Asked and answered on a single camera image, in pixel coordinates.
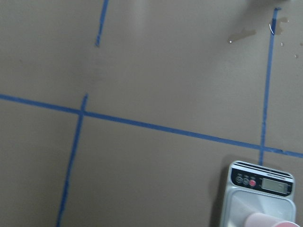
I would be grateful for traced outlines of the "silver digital kitchen scale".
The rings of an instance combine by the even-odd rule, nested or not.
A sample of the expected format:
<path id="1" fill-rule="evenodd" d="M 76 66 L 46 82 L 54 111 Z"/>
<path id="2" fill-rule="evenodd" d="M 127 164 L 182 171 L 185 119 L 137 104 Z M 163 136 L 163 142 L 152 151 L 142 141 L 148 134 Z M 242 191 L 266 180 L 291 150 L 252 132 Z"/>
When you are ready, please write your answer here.
<path id="1" fill-rule="evenodd" d="M 242 227 L 250 215 L 295 222 L 292 174 L 236 160 L 228 169 L 220 226 Z"/>

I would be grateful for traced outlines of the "pink paper cup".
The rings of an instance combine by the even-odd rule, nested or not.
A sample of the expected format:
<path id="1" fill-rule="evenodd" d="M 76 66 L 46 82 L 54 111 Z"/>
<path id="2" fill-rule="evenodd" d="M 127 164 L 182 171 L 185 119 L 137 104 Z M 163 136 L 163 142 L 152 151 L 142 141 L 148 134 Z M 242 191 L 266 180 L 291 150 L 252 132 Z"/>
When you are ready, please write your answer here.
<path id="1" fill-rule="evenodd" d="M 262 213 L 249 215 L 243 224 L 244 227 L 299 227 L 298 224 Z"/>

